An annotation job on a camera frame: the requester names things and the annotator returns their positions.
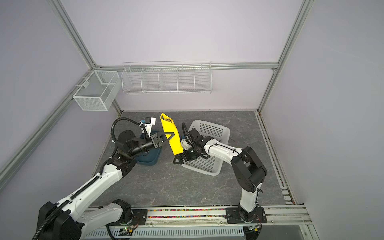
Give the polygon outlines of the teal plastic tray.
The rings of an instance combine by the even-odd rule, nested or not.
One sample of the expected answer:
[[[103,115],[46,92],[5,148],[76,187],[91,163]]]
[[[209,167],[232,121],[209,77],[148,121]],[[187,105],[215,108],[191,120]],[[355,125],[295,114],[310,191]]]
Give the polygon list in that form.
[[[162,149],[152,149],[148,153],[135,156],[137,164],[144,166],[153,166],[158,162]]]

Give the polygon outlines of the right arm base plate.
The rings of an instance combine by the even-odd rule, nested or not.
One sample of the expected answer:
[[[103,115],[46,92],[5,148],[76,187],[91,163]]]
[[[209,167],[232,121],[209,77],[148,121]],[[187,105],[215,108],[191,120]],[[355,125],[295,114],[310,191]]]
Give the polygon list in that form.
[[[257,206],[248,213],[241,206],[226,208],[225,218],[229,224],[264,224],[267,223],[265,209]]]

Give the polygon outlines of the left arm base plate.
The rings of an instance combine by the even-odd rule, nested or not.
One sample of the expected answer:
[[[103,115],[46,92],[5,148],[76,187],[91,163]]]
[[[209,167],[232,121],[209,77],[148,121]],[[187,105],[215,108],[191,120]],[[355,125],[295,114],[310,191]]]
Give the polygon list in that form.
[[[119,220],[109,223],[111,226],[143,226],[146,224],[148,215],[147,209],[131,209],[123,213]]]

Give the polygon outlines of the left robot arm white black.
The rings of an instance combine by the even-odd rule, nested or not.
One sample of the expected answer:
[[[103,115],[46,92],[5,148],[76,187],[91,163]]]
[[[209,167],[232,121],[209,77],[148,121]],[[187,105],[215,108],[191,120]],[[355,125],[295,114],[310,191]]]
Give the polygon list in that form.
[[[115,200],[94,211],[89,217],[85,210],[109,187],[123,179],[136,165],[137,157],[162,147],[163,143],[179,142],[178,130],[172,120],[161,116],[163,131],[152,133],[156,120],[134,121],[116,119],[111,126],[115,148],[100,170],[80,188],[56,203],[47,202],[38,214],[34,240],[80,240],[89,232],[110,223],[132,220],[131,205]]]

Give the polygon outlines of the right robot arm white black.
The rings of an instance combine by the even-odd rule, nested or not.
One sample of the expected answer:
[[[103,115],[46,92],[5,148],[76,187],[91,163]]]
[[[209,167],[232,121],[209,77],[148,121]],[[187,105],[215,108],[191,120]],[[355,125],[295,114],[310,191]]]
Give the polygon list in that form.
[[[198,158],[216,158],[232,166],[238,184],[242,188],[239,212],[244,220],[250,221],[256,215],[260,187],[268,174],[256,152],[251,147],[235,148],[219,142],[211,136],[204,137],[196,129],[188,131],[182,123],[184,138],[178,131],[170,137],[174,153],[174,164],[184,165]]]

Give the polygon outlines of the yellow paper napkin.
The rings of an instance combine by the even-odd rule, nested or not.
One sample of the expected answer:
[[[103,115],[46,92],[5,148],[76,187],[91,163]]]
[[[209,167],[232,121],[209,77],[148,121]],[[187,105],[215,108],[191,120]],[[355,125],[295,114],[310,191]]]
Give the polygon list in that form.
[[[178,129],[169,116],[162,113],[161,114],[161,122],[164,132],[166,133],[167,140],[169,141],[170,147],[173,151],[173,154],[176,156],[178,154],[183,153],[184,149],[181,145],[180,135]]]

